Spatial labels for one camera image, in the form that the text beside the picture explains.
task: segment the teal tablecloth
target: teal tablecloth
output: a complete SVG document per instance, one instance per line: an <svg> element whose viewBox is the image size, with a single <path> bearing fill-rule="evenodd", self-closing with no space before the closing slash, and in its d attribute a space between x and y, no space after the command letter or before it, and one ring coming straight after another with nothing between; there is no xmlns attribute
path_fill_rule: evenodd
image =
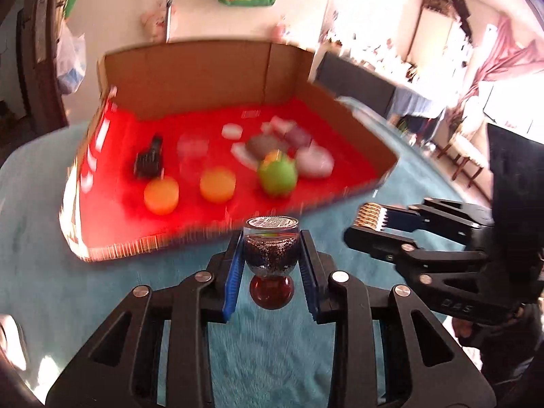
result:
<svg viewBox="0 0 544 408"><path fill-rule="evenodd" d="M305 214L301 228L311 231L317 249L330 253L341 269L371 286L391 288L402 282L391 264L352 251L342 242L358 206L369 200L408 205L425 196L453 200L459 196L381 118L357 115L399 154L398 165L377 191ZM32 389L42 384L41 394L56 378L50 372L38 379L44 357L63 369L133 287L176 285L204 268L227 243L221 239L103 263L80 261L61 234L58 211L66 169L84 130L83 125L72 126L37 139L18 149L0 170L0 313L13 315L22 326L30 359L24 378ZM452 247L439 237L421 234L416 239L427 248ZM209 330L216 406L325 407L334 327L312 321L297 269L293 301L276 312L252 302L250 279L246 269L232 321ZM164 381L164 367L161 377ZM159 392L164 397L163 387Z"/></svg>

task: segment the curtain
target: curtain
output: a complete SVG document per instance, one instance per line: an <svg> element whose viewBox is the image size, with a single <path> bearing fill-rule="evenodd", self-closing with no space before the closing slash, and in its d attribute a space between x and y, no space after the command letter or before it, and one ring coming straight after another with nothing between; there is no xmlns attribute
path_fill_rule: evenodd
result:
<svg viewBox="0 0 544 408"><path fill-rule="evenodd" d="M544 54L540 53L535 40L525 48L516 45L510 18L501 15L497 26L497 40L488 58L474 77L469 91L461 97L449 116L451 129L455 130L462 121L463 103L471 96L478 95L480 81L498 81L521 77L544 70Z"/></svg>

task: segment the orange ball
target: orange ball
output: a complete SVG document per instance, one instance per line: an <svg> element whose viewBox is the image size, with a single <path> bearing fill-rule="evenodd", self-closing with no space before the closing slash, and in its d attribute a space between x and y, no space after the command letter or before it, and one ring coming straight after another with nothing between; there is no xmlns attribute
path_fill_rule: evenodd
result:
<svg viewBox="0 0 544 408"><path fill-rule="evenodd" d="M143 202L156 215L168 215L177 207L180 187L175 179L165 176L148 182L143 191Z"/></svg>
<svg viewBox="0 0 544 408"><path fill-rule="evenodd" d="M224 167L205 170L200 177L200 194L214 204L227 202L235 194L236 175Z"/></svg>

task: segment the pink stuffed animal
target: pink stuffed animal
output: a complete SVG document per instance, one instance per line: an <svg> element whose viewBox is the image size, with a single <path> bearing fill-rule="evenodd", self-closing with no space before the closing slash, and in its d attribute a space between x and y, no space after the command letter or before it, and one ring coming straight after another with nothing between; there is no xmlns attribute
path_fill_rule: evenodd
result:
<svg viewBox="0 0 544 408"><path fill-rule="evenodd" d="M160 43L164 41L164 19L166 17L166 13L167 11L164 5L159 5L154 11L145 12L140 17L143 29L153 43ZM174 5L172 5L172 17L170 20L170 35L173 35L175 34L178 25L176 6Z"/></svg>

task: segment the green ball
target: green ball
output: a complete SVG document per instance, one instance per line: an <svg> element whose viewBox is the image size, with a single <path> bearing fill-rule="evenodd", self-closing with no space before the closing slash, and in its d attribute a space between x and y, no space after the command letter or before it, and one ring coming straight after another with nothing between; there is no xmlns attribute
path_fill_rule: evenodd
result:
<svg viewBox="0 0 544 408"><path fill-rule="evenodd" d="M286 155L276 161L262 162L257 175L263 190L271 197L289 195L298 180L295 162Z"/></svg>

